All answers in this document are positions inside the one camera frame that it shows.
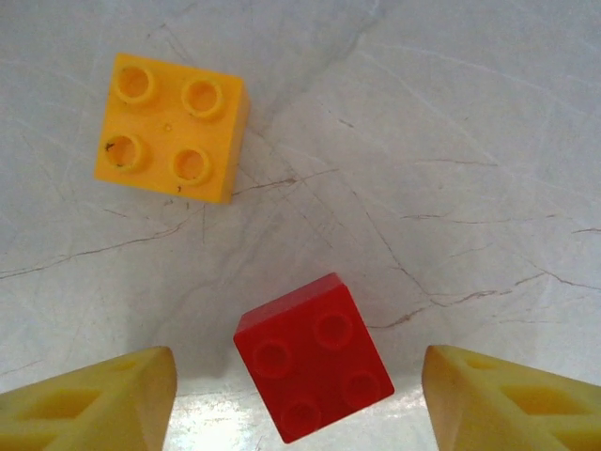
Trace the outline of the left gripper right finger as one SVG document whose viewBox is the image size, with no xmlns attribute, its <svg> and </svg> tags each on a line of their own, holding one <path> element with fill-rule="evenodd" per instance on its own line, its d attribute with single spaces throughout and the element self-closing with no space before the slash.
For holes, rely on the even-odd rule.
<svg viewBox="0 0 601 451">
<path fill-rule="evenodd" d="M 422 386 L 440 450 L 597 450 L 600 388 L 454 346 L 427 348 Z"/>
</svg>

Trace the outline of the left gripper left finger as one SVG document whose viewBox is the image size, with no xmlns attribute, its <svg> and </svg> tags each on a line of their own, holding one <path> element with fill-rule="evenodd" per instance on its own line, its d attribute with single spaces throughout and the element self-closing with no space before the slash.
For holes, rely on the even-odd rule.
<svg viewBox="0 0 601 451">
<path fill-rule="evenodd" d="M 177 393 L 173 352 L 153 347 L 1 395 L 4 450 L 160 450 Z"/>
</svg>

